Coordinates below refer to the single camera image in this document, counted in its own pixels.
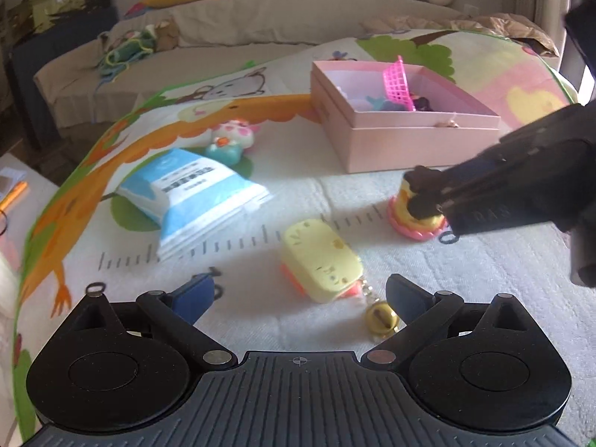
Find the green knitted cloth bundle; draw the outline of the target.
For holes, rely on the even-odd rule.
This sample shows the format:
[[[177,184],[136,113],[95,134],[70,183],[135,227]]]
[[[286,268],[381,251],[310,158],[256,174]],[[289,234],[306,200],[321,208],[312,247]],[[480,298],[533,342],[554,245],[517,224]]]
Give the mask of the green knitted cloth bundle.
[[[156,51],[156,37],[147,29],[131,31],[111,45],[97,66],[103,81],[113,81],[132,64]]]

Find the colourful cartoon play mat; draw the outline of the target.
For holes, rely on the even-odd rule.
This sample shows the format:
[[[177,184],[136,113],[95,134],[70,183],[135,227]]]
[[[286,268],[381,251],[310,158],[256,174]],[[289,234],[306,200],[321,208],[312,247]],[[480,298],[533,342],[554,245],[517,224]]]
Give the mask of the colourful cartoon play mat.
[[[34,357],[82,298],[105,283],[110,299],[173,289],[211,266],[223,297],[201,328],[243,354],[248,349],[363,352],[373,343],[361,298],[316,305],[280,269],[279,243],[292,224],[327,222],[363,260],[374,289],[402,273],[430,289],[472,301],[512,293],[559,349],[573,376],[559,425],[575,442],[595,436],[595,294],[569,279],[569,240],[552,225],[468,236],[453,245],[416,243],[387,218],[397,171],[347,174],[310,108],[314,61],[390,61],[402,56],[448,76],[487,105],[511,131],[574,102],[572,85],[527,47],[470,32],[426,30],[344,38],[285,58],[252,61],[232,73],[220,58],[184,52],[181,85],[153,94],[123,115],[86,153],[33,218],[23,250],[24,297],[14,323],[13,391],[17,437],[38,429],[25,391]],[[159,228],[117,195],[135,169],[171,148],[199,151],[211,117],[222,113],[257,128],[238,171],[265,186],[268,201],[167,260],[156,255]]]

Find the teal plastic toy piece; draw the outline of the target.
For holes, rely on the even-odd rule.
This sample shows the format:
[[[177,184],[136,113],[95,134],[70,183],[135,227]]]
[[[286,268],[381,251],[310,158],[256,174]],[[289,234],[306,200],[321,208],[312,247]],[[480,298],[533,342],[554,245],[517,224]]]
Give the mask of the teal plastic toy piece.
[[[407,111],[407,107],[402,103],[393,102],[386,98],[373,98],[368,96],[367,102],[371,106],[372,111],[387,111],[387,112],[401,112]]]

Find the yellow brown toy stool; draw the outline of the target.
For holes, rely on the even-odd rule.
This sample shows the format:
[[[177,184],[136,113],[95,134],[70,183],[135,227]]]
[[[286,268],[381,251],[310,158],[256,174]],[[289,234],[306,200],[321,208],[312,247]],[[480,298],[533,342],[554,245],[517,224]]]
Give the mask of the yellow brown toy stool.
[[[439,237],[447,230],[447,218],[437,211],[424,215],[425,209],[418,210],[416,197],[424,186],[440,176],[436,168],[418,165],[403,175],[398,192],[388,203],[388,220],[401,235],[414,241],[425,242]]]

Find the pink cardboard box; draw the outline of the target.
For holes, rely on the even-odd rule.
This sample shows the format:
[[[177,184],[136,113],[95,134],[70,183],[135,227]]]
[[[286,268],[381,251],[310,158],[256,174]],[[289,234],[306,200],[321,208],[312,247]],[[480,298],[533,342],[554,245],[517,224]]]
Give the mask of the pink cardboard box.
[[[405,67],[410,92],[432,112],[372,111],[366,98],[386,98],[381,61],[316,61],[311,102],[347,172],[450,167],[499,137],[501,118],[456,84],[423,66]]]

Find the beige sofa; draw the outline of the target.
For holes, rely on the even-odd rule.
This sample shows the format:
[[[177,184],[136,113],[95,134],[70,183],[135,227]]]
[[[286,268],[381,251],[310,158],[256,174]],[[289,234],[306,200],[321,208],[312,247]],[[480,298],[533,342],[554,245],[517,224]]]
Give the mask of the beige sofa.
[[[363,34],[363,22],[385,15],[456,18],[460,11],[416,0],[199,0],[121,20],[86,44],[55,58],[34,76],[58,128],[113,122],[169,86],[239,71],[307,47]],[[105,48],[129,31],[171,20],[179,30],[159,51],[100,81]]]

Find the gold bell keychain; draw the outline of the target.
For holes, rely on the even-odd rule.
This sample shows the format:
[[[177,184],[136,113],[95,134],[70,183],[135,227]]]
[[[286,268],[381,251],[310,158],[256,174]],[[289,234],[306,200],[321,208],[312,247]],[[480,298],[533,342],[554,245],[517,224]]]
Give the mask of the gold bell keychain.
[[[379,339],[386,339],[397,333],[400,318],[388,302],[378,296],[365,279],[362,280],[361,291],[367,303],[365,324],[370,333]]]

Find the crumpled brown blanket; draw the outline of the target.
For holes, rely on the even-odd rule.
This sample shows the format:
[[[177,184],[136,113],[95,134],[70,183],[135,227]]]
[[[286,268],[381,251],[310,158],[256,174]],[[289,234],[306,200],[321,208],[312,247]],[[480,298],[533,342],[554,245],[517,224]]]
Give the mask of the crumpled brown blanket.
[[[506,37],[528,44],[541,57],[556,58],[559,47],[537,24],[522,15],[495,13],[453,19],[426,19],[411,15],[388,15],[365,20],[361,27],[368,34],[388,34],[390,31],[412,29],[472,31],[478,34]]]

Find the yellow cheese-shaped toy box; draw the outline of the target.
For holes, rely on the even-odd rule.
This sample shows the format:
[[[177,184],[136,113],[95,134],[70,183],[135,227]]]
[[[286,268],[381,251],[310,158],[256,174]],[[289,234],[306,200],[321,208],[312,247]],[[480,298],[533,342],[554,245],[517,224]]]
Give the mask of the yellow cheese-shaped toy box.
[[[318,304],[359,296],[363,263],[349,245],[320,219],[307,219],[281,235],[282,268],[304,295]]]

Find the blue white tissue pack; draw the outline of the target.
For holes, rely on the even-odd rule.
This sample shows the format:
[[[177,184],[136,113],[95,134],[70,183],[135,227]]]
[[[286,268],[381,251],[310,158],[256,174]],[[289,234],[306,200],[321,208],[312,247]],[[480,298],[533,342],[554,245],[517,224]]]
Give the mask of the blue white tissue pack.
[[[116,194],[159,226],[156,256],[161,260],[181,254],[270,199],[265,186],[215,159],[180,148],[129,174]]]

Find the pink teal squishy toy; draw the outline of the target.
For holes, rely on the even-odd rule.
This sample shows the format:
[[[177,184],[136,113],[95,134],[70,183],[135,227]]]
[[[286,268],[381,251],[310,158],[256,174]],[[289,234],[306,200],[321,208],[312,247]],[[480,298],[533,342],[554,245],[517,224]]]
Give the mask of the pink teal squishy toy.
[[[237,165],[244,152],[254,146],[258,125],[244,120],[229,120],[212,129],[211,141],[203,151],[206,158],[220,162],[227,167]]]

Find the chibi doll keychain figure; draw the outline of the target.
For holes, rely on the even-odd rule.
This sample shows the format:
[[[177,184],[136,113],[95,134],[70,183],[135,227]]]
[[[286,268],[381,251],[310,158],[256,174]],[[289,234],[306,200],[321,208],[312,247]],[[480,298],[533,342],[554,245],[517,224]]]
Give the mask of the chibi doll keychain figure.
[[[418,97],[413,100],[414,109],[418,112],[432,112],[433,109],[430,102],[425,97]]]

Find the orange pencil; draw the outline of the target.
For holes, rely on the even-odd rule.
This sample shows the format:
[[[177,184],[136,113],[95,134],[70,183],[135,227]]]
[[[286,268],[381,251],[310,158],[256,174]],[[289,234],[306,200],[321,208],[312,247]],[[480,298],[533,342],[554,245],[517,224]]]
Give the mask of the orange pencil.
[[[0,202],[0,211],[5,212],[7,208],[26,191],[27,187],[27,182],[18,182]]]

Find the pink plastic toy basket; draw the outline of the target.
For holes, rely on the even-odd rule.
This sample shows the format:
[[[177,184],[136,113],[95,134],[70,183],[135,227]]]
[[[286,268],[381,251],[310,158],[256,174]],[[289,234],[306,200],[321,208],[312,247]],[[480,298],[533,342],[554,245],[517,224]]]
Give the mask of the pink plastic toy basket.
[[[414,111],[403,58],[399,56],[382,73],[386,97],[394,104],[401,105],[407,111]]]

